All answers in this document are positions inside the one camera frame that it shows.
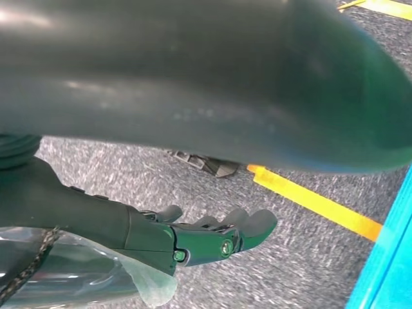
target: metal screw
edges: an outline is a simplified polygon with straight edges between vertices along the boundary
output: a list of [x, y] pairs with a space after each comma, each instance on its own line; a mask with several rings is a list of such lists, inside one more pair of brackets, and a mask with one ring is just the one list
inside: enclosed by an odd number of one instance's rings
[[233, 242], [231, 239], [226, 239], [222, 244], [222, 256], [229, 258], [233, 252]]
[[173, 254], [173, 259], [176, 262], [183, 262], [186, 258], [186, 253], [184, 251], [176, 250]]

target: transparent plastic sheet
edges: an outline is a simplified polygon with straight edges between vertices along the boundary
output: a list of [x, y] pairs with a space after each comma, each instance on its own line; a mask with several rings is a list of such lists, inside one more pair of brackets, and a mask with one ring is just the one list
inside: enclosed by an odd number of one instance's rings
[[[0, 290], [35, 256], [42, 229], [0, 228]], [[174, 277], [78, 235], [60, 231], [45, 264], [4, 308], [87, 308], [139, 296], [161, 306], [176, 291]]]

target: blue plastic edge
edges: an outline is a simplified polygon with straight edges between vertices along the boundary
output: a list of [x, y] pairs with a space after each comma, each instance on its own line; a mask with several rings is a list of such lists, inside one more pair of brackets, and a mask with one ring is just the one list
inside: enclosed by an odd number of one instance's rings
[[346, 309], [370, 309], [412, 217], [412, 168], [404, 177]]

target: blue object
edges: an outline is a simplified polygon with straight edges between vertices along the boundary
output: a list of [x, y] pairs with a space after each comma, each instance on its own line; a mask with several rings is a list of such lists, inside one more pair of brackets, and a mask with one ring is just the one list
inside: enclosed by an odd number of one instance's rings
[[346, 309], [412, 309], [410, 168]]

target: yellow tape line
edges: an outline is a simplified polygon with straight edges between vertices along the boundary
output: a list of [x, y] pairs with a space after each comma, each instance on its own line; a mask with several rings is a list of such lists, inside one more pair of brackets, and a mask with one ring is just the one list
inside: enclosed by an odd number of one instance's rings
[[344, 10], [345, 8], [349, 8], [351, 6], [354, 6], [354, 5], [359, 5], [361, 3], [363, 3], [363, 2], [365, 2], [366, 0], [355, 0], [355, 1], [352, 1], [352, 2], [349, 2], [349, 3], [346, 3], [345, 5], [341, 5], [341, 6], [338, 6], [337, 9], [338, 10]]
[[376, 241], [382, 229], [380, 223], [268, 171], [265, 167], [248, 165], [248, 169], [254, 173], [254, 181], [257, 184], [371, 241]]
[[390, 0], [367, 0], [358, 6], [412, 21], [412, 6]]

